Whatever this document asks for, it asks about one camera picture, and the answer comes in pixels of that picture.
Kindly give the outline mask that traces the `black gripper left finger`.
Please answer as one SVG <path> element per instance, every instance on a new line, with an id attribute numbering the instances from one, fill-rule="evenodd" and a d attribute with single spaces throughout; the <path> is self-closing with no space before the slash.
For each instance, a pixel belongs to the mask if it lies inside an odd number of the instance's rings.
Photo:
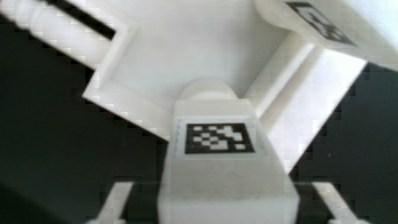
<path id="1" fill-rule="evenodd" d="M 122 217 L 131 192 L 137 187 L 140 187 L 140 184 L 133 181 L 114 183 L 98 215 L 83 224 L 154 224 L 153 221 L 128 221 Z"/>

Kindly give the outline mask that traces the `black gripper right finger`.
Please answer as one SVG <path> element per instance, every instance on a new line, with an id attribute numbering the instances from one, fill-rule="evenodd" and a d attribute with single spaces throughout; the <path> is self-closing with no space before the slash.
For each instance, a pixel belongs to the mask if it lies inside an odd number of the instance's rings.
<path id="1" fill-rule="evenodd" d="M 330 182 L 297 182 L 300 196 L 295 224 L 371 224 L 361 219 Z"/>

